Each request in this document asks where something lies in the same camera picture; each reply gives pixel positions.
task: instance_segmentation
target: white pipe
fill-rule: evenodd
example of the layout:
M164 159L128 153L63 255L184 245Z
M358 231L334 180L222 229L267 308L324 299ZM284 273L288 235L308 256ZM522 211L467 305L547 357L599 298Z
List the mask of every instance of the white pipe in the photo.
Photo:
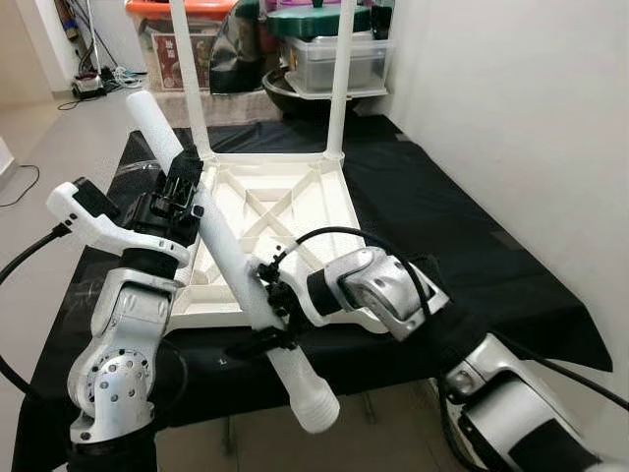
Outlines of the white pipe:
M134 93L127 98L127 106L138 121L159 164L163 169L170 168L172 159L180 152L178 149L181 149L181 144L152 95L146 91ZM249 260L203 182L197 189L195 203L204 209L200 236L234 298L247 314L252 328L275 326L285 329L284 322L268 305L262 283L252 274ZM288 391L291 408L302 427L310 433L319 433L332 426L340 408L338 400L328 383L316 374L302 349L277 348L266 354Z
M148 147L153 151L164 174L170 163L184 148L161 112L159 105L148 91L142 90L127 97L127 109L140 127Z
M331 160L341 160L343 154L343 127L345 126L345 106L347 86L350 77L352 57L352 33L356 0L343 0L338 22L336 61L334 62L334 82L332 83L332 105L327 130L327 148L323 155Z
M100 76L100 58L98 57L98 44L96 40L96 34L94 32L94 17L91 13L91 1L87 1L87 18L89 19L89 34L91 34L91 41L94 45L94 57L96 58L96 72Z
M188 29L184 0L170 0L170 12L173 21L173 31L175 31L177 55L181 68L181 78L184 83L193 141L202 160L215 160L214 153L209 145L207 128L205 127L203 106L200 101L199 78L197 77L193 46L190 42L190 30Z

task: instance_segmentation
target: orange lid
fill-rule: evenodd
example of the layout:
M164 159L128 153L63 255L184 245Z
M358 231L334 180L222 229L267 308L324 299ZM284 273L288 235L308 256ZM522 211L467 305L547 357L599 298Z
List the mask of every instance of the orange lid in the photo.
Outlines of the orange lid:
M222 21L238 0L185 0L188 15L209 17ZM170 17L168 2L150 0L127 0L127 11L149 19Z

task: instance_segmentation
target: floor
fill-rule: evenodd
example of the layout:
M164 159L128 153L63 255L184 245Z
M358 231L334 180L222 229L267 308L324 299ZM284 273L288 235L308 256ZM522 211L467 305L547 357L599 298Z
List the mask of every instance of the floor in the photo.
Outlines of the floor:
M0 266L54 224L45 208L59 183L88 176L106 190L130 131L125 92L59 112L50 102L0 110L0 135L20 163L41 169L37 185L15 206L0 209ZM20 169L0 190L0 204L12 200L32 179ZM81 254L72 237L45 248L20 267L0 289L3 325L1 354L27 379ZM288 408L275 408L230 419L234 450L225 454L225 420L159 434L158 455L164 472L344 470L461 470L439 429L432 390L409 383L372 391L372 416L365 397L342 397L341 417L328 432L310 436ZM9 470L22 396L0 379L0 470Z

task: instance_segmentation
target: table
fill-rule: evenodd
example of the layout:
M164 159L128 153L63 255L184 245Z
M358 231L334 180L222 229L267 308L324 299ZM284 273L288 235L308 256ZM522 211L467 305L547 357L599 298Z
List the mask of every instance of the table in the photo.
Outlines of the table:
M191 141L190 130L178 129L176 134L184 143ZM212 148L219 152L315 152L324 147L326 136L324 124L300 120L210 129ZM549 358L611 371L611 359L585 306L421 147L405 141L384 117L349 114L344 149L343 173L363 229L388 239L428 273L431 266L424 264L423 255L434 255L455 302L514 340ZM133 132L108 192L119 207L151 190L157 175L152 159L142 135ZM89 318L104 276L116 261L85 249L32 378L33 386L68 425L78 410L67 396L66 378L89 342ZM191 376L171 426L288 403L264 357L245 363L224 355L225 347L249 332L232 327L168 335L181 349ZM400 345L389 335L371 334L355 325L309 332L302 347L337 394L435 374L422 346ZM159 407L172 398L180 379L180 367L167 349L158 354L157 373L152 398ZM42 423L36 405L26 399L14 471L50 470L64 461L62 448Z

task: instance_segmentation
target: plastic storage box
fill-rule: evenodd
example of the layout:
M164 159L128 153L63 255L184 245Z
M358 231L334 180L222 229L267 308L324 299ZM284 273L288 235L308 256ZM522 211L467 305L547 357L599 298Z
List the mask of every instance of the plastic storage box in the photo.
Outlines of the plastic storage box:
M291 69L286 80L306 99L330 98L334 80L337 36L320 36L311 42L287 37L282 57ZM388 52L393 42L374 40L370 31L354 33L348 95L353 97L386 94Z
M209 56L223 19L237 0L186 0L188 27L195 53L197 75L202 89L209 88ZM127 0L127 12L138 32L147 85L152 90L182 90L181 70L170 4L147 0Z

